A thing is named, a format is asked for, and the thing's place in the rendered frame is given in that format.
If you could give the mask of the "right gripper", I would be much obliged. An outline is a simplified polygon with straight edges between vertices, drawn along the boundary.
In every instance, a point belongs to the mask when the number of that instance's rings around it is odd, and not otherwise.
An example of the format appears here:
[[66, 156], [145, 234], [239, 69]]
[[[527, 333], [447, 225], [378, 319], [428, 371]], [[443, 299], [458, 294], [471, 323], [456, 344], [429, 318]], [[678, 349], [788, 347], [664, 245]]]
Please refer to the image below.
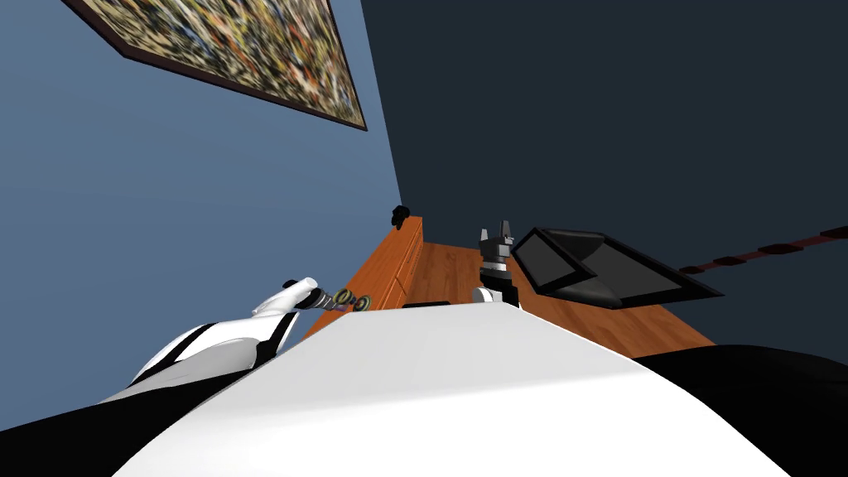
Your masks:
[[489, 239], [488, 230], [482, 229], [479, 240], [480, 255], [484, 264], [506, 264], [513, 243], [507, 220], [500, 220], [498, 239]]

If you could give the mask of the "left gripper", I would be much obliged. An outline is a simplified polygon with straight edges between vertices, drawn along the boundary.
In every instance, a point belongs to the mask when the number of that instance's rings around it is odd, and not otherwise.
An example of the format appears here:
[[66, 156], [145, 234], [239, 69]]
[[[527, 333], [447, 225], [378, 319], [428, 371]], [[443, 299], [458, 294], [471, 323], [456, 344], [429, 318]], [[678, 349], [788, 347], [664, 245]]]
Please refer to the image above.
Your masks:
[[372, 306], [372, 297], [369, 295], [355, 296], [348, 288], [341, 288], [333, 296], [329, 296], [320, 288], [316, 288], [316, 301], [313, 308], [326, 311], [368, 311]]

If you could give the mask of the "orange wooden dresser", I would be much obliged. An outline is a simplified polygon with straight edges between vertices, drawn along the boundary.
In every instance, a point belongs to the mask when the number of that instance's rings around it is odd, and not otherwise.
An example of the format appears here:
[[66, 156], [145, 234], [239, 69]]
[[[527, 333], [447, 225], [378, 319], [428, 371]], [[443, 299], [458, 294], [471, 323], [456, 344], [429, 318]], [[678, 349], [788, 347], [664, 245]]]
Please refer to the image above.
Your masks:
[[[418, 302], [470, 303], [480, 285], [479, 250], [428, 243], [425, 229], [417, 216], [400, 230], [390, 229], [346, 287], [356, 296], [370, 296], [375, 310]], [[525, 311], [629, 359], [711, 343], [662, 306], [607, 310], [538, 296], [513, 259], [508, 266]]]

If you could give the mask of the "black flat television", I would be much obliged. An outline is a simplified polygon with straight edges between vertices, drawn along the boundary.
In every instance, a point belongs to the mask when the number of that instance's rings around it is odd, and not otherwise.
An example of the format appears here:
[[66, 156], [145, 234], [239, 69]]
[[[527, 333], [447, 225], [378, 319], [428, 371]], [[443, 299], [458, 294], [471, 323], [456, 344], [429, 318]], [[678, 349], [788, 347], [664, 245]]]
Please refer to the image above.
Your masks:
[[512, 257], [537, 295], [610, 310], [723, 296], [607, 234], [534, 228]]

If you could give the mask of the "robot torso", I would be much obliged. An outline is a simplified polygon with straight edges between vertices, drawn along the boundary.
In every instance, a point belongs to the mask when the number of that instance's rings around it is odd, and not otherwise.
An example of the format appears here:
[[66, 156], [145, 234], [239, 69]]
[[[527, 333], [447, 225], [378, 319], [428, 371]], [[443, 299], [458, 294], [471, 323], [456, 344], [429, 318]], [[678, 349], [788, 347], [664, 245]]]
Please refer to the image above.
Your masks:
[[505, 303], [353, 313], [114, 477], [789, 477], [629, 357]]

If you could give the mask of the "multicoloured framed painting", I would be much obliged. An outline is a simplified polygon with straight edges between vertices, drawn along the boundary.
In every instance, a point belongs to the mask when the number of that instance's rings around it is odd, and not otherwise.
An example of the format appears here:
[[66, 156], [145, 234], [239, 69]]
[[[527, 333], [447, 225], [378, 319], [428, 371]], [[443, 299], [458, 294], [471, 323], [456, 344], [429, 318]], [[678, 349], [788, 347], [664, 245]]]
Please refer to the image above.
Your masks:
[[62, 0], [129, 60], [366, 129], [330, 0]]

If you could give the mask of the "dark red segmented strip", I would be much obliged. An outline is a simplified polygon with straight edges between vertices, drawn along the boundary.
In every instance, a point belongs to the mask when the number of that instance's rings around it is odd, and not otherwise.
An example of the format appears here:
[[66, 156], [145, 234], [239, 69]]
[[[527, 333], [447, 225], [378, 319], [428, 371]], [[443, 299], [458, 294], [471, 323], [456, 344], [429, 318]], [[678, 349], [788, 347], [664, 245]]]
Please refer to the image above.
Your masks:
[[748, 263], [757, 258], [769, 257], [769, 255], [785, 255], [797, 253], [806, 248], [823, 243], [834, 242], [838, 240], [848, 239], [848, 225], [841, 226], [835, 229], [828, 229], [820, 232], [818, 235], [811, 236], [788, 243], [773, 243], [761, 248], [757, 248], [753, 252], [741, 255], [726, 255], [726, 257], [716, 258], [709, 263], [704, 263], [697, 266], [687, 266], [678, 269], [679, 272], [686, 275], [696, 275], [707, 272], [719, 267], [733, 267]]

